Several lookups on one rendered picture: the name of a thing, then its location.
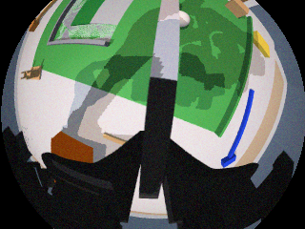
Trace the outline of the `orange wooden mallet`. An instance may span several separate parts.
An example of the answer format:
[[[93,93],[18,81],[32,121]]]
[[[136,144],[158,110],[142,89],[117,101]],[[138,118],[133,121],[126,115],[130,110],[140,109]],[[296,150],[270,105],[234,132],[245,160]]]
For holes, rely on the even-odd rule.
[[[56,0],[52,0],[41,12],[41,14],[38,15],[38,18],[34,18],[33,22],[30,23],[30,31],[34,31],[35,28],[37,28],[38,24],[39,24],[39,19],[42,18],[43,14],[45,14],[45,12],[47,10],[49,10],[50,7],[52,7],[52,5],[56,3]]]

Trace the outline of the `white golf ball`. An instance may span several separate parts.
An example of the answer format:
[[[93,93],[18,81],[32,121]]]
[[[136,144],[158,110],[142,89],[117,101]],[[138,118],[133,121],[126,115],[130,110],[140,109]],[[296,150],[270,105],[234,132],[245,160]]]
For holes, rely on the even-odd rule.
[[[185,11],[179,11],[179,27],[186,27],[190,20],[190,16]]]

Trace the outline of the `blue putter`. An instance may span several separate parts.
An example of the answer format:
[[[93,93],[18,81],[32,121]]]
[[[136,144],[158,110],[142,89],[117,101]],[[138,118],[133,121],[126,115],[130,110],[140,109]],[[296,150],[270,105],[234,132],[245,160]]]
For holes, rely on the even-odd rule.
[[[235,149],[237,148],[237,144],[240,142],[240,138],[243,136],[245,126],[247,126],[247,121],[249,118],[249,115],[251,114],[251,108],[253,104],[253,95],[254,91],[251,89],[248,94],[248,102],[247,102],[247,107],[245,107],[245,114],[243,117],[243,121],[241,121],[240,129],[239,129],[239,134],[236,135],[236,139],[234,141],[234,144],[232,146],[232,149],[229,152],[228,156],[225,156],[224,159],[221,159],[221,165],[222,167],[226,167],[226,165],[234,163],[236,160],[236,155],[235,155]]]

